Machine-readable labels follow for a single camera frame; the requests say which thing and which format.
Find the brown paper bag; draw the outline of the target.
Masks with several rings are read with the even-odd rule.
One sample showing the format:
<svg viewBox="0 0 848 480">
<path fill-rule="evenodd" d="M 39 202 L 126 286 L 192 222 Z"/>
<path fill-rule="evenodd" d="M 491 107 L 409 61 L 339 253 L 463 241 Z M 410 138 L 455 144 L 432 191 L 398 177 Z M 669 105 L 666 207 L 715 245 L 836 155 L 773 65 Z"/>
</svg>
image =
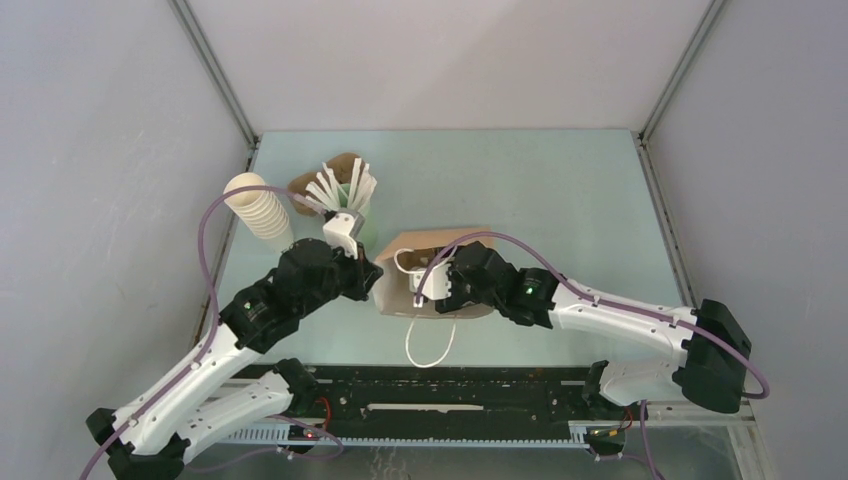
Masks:
<svg viewBox="0 0 848 480">
<path fill-rule="evenodd" d="M 436 230 L 404 231 L 393 239 L 377 256 L 374 264 L 383 270 L 383 275 L 372 289 L 372 298 L 377 310 L 384 316 L 407 318 L 410 324 L 404 338 L 407 360 L 415 367 L 427 369 L 442 363 L 453 347 L 458 322 L 477 319 L 494 312 L 494 309 L 468 301 L 457 309 L 446 307 L 460 298 L 460 291 L 451 285 L 448 269 L 458 253 L 451 247 L 439 259 L 433 271 L 425 276 L 425 270 L 439 252 L 451 242 L 465 235 L 488 232 L 488 227 L 464 227 Z M 419 362 L 411 348 L 411 337 L 417 325 L 426 323 L 451 325 L 450 337 L 442 354 L 429 361 Z"/>
</svg>

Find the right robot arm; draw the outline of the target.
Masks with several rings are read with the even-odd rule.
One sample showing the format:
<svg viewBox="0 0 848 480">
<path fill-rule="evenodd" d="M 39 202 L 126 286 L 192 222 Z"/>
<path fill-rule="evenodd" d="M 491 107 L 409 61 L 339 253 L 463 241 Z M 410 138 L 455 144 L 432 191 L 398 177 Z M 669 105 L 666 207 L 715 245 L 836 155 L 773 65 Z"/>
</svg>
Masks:
<svg viewBox="0 0 848 480">
<path fill-rule="evenodd" d="M 484 305 L 520 326 L 594 333 L 654 352 L 591 365 L 581 402 L 593 417 L 643 400 L 679 398 L 732 414 L 752 396 L 745 389 L 752 343 L 719 301 L 705 299 L 696 308 L 637 302 L 569 280 L 548 264 L 518 269 L 480 241 L 444 248 L 437 257 L 433 271 L 450 283 L 436 302 L 439 313 Z"/>
</svg>

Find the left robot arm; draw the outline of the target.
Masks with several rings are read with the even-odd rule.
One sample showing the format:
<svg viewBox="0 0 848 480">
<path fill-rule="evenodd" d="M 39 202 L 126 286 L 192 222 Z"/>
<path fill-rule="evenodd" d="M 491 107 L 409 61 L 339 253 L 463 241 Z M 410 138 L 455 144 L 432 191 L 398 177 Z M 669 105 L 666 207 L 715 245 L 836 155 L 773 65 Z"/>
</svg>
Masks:
<svg viewBox="0 0 848 480">
<path fill-rule="evenodd" d="M 324 305 L 339 297 L 367 300 L 382 274 L 361 246 L 349 256 L 322 240 L 296 241 L 276 267 L 233 297 L 165 378 L 132 403 L 89 415 L 86 425 L 114 476 L 175 479 L 204 450 L 262 418 L 311 412 L 317 383 L 297 359 L 281 361 L 235 393 L 209 398 Z"/>
</svg>

